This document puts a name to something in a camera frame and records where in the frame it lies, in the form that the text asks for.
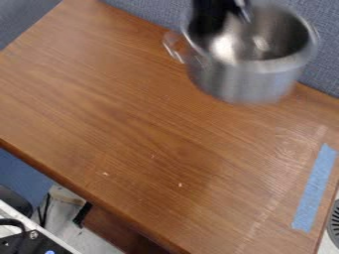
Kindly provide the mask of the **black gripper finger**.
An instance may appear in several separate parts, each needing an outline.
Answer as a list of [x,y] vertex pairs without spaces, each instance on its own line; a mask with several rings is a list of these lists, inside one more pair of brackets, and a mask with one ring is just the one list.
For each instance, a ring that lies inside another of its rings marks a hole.
[[192,0],[189,37],[203,38],[217,35],[223,29],[227,15],[233,10],[233,0]]

